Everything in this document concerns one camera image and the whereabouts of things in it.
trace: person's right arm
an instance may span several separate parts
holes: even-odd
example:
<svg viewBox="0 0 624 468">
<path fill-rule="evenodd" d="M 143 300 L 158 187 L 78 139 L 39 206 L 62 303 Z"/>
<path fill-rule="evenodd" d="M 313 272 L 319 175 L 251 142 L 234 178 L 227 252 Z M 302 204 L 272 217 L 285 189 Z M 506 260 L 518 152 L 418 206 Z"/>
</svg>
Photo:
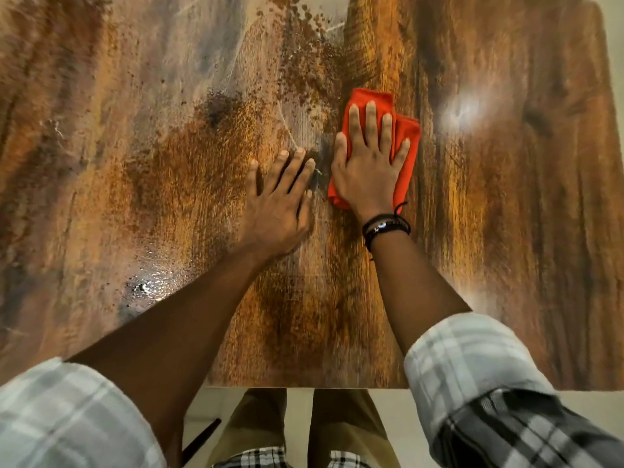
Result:
<svg viewBox="0 0 624 468">
<path fill-rule="evenodd" d="M 391 118 L 379 135 L 374 105 L 363 134 L 349 112 L 353 145 L 336 137 L 332 175 L 362 226 L 393 213 L 396 180 L 409 145 L 390 164 Z M 526 347 L 506 326 L 471 312 L 403 231 L 371 245 L 388 320 L 431 455 L 448 467 L 620 467 L 624 446 L 561 405 Z"/>
</svg>

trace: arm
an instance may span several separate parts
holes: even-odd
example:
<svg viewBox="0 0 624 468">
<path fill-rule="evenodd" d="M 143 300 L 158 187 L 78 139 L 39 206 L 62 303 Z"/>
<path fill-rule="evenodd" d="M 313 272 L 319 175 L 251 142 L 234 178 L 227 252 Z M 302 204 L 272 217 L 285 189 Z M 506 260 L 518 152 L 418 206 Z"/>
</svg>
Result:
<svg viewBox="0 0 624 468">
<path fill-rule="evenodd" d="M 297 175 L 304 156 L 298 151 L 280 179 L 288 157 L 280 153 L 260 195 L 258 163 L 253 161 L 235 249 L 206 274 L 70 360 L 97 370 L 121 389 L 162 448 L 199 390 L 255 277 L 308 232 L 311 193 L 306 188 L 315 164 L 309 160 Z"/>
<path fill-rule="evenodd" d="M 352 109 L 349 162 L 342 133 L 334 148 L 336 189 L 360 225 L 394 212 L 394 187 L 409 150 L 401 145 L 390 164 L 392 121 L 383 118 L 380 137 L 375 118 L 374 104 L 367 105 L 363 135 Z M 408 235 L 379 235 L 371 250 L 418 416 L 440 465 L 621 465 L 622 443 L 563 407 L 514 333 L 470 312 Z"/>
<path fill-rule="evenodd" d="M 392 116 L 382 118 L 377 131 L 374 102 L 366 105 L 366 143 L 357 107 L 349 110 L 349 136 L 353 152 L 346 162 L 347 142 L 336 137 L 332 175 L 336 189 L 351 205 L 360 226 L 381 213 L 393 213 L 393 193 L 409 151 L 404 141 L 390 164 Z M 436 323 L 470 307 L 429 264 L 418 246 L 402 231 L 377 236 L 372 242 L 381 296 L 394 335 L 403 354 Z"/>
</svg>

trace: hand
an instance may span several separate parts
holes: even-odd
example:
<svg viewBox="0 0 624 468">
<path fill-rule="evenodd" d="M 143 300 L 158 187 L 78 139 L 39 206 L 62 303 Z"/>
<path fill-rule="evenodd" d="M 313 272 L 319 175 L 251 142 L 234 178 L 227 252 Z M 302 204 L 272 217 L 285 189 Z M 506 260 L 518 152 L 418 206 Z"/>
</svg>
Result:
<svg viewBox="0 0 624 468">
<path fill-rule="evenodd" d="M 288 152 L 279 153 L 261 194 L 256 184 L 258 162 L 252 160 L 245 182 L 247 202 L 237 248 L 251 249 L 260 259 L 269 261 L 290 253 L 303 241 L 311 224 L 312 191 L 308 183 L 316 168 L 314 159 L 308 159 L 298 175 L 304 157 L 305 151 L 297 150 L 280 178 Z"/>
<path fill-rule="evenodd" d="M 346 200 L 360 225 L 380 213 L 393 213 L 393 195 L 399 172 L 410 150 L 406 139 L 390 164 L 392 148 L 392 115 L 381 120 L 381 138 L 377 131 L 377 106 L 374 101 L 366 105 L 366 144 L 359 122 L 359 109 L 349 109 L 349 136 L 351 158 L 347 163 L 347 138 L 336 135 L 334 161 L 331 173 L 338 195 Z"/>
</svg>

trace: finger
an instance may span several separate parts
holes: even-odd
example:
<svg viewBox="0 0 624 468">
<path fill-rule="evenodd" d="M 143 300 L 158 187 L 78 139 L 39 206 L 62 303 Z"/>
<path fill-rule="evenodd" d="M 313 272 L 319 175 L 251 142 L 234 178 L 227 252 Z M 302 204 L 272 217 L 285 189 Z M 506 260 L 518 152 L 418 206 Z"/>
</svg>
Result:
<svg viewBox="0 0 624 468">
<path fill-rule="evenodd" d="M 284 164 L 286 163 L 287 158 L 288 151 L 281 151 L 278 154 L 277 159 L 273 162 L 273 165 L 271 165 L 271 168 L 269 169 L 269 174 L 266 175 L 265 189 L 262 191 L 263 194 L 271 193 L 275 190 L 277 181 L 280 179 L 279 176 L 281 171 L 284 169 Z"/>
<path fill-rule="evenodd" d="M 299 207 L 299 217 L 297 221 L 297 230 L 301 233 L 308 233 L 310 224 L 312 223 L 312 191 L 306 190 L 301 199 Z"/>
<path fill-rule="evenodd" d="M 374 101 L 366 104 L 366 145 L 379 152 L 379 133 L 377 132 L 377 105 Z"/>
<path fill-rule="evenodd" d="M 385 157 L 390 157 L 390 149 L 392 149 L 392 115 L 386 113 L 383 118 L 381 118 L 379 151 L 381 151 Z"/>
<path fill-rule="evenodd" d="M 392 162 L 392 167 L 396 171 L 397 175 L 399 174 L 399 172 L 401 172 L 401 169 L 403 168 L 403 164 L 405 164 L 405 159 L 408 157 L 410 144 L 411 144 L 411 141 L 409 139 L 404 140 L 401 143 L 401 147 L 399 148 L 399 151 L 396 153 L 396 156 L 394 157 L 394 160 Z"/>
<path fill-rule="evenodd" d="M 249 169 L 247 170 L 247 177 L 245 178 L 245 192 L 247 194 L 247 200 L 258 196 L 258 183 L 256 182 L 257 174 L 258 161 L 252 159 L 249 163 Z"/>
<path fill-rule="evenodd" d="M 290 187 L 292 186 L 294 179 L 297 177 L 297 173 L 301 168 L 301 163 L 303 162 L 303 158 L 306 155 L 306 151 L 302 148 L 297 149 L 297 152 L 294 154 L 292 161 L 284 171 L 280 183 L 277 184 L 277 188 L 275 188 L 276 192 L 280 193 L 288 193 Z"/>
<path fill-rule="evenodd" d="M 359 122 L 359 108 L 355 103 L 349 109 L 349 136 L 351 137 L 351 144 L 364 144 L 362 125 Z"/>
<path fill-rule="evenodd" d="M 294 181 L 294 185 L 292 189 L 290 190 L 289 195 L 291 195 L 292 198 L 296 200 L 297 203 L 299 203 L 299 201 L 301 200 L 301 196 L 303 196 L 303 193 L 306 191 L 306 188 L 308 188 L 308 183 L 310 182 L 310 179 L 312 177 L 312 174 L 315 171 L 315 168 L 316 168 L 316 162 L 314 161 L 314 159 L 308 159 L 308 161 L 306 162 L 306 165 L 303 166 L 303 171 L 301 171 L 301 174 L 299 174 L 299 177 L 297 177 L 297 180 Z"/>
<path fill-rule="evenodd" d="M 334 160 L 331 164 L 332 174 L 343 170 L 347 166 L 347 137 L 344 133 L 338 133 L 336 135 L 336 141 L 334 141 Z"/>
</svg>

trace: person's left hand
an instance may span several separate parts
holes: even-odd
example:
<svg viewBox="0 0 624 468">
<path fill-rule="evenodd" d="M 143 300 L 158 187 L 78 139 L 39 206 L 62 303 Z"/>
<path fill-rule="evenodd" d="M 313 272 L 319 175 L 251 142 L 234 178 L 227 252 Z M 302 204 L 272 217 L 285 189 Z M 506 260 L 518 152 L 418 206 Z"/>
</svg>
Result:
<svg viewBox="0 0 624 468">
<path fill-rule="evenodd" d="M 282 151 L 265 179 L 264 190 L 258 194 L 256 174 L 258 162 L 252 160 L 245 189 L 247 202 L 238 230 L 238 247 L 249 248 L 265 261 L 293 251 L 308 234 L 311 224 L 312 191 L 308 183 L 315 171 L 314 159 L 308 159 L 297 175 L 305 151 L 298 149 L 281 175 L 288 152 Z"/>
</svg>

